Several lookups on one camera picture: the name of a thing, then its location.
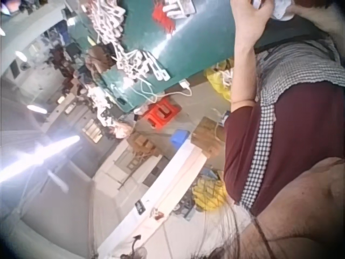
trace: person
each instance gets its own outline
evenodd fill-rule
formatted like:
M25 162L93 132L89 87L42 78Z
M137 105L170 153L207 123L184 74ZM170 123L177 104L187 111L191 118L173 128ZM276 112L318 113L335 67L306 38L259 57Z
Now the person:
M343 239L345 69L323 32L256 53L273 5L231 0L224 182L253 220L203 258L324 258Z

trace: floor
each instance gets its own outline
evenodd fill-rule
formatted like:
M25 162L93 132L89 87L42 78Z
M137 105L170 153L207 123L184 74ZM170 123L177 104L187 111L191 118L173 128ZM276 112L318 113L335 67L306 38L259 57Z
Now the floor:
M171 159L177 151L169 141L169 138L176 130L193 132L204 116L214 121L219 121L221 114L230 109L230 103L212 88L202 74L191 78L191 86L191 97L181 94L171 95L172 102L180 105L182 110L163 129L160 131L152 129L146 119L139 120L135 126L135 129L147 135L168 159ZM169 90L181 91L183 89L175 86ZM224 152L223 146L220 153L216 157L210 158L206 165L214 169L223 169L225 162Z

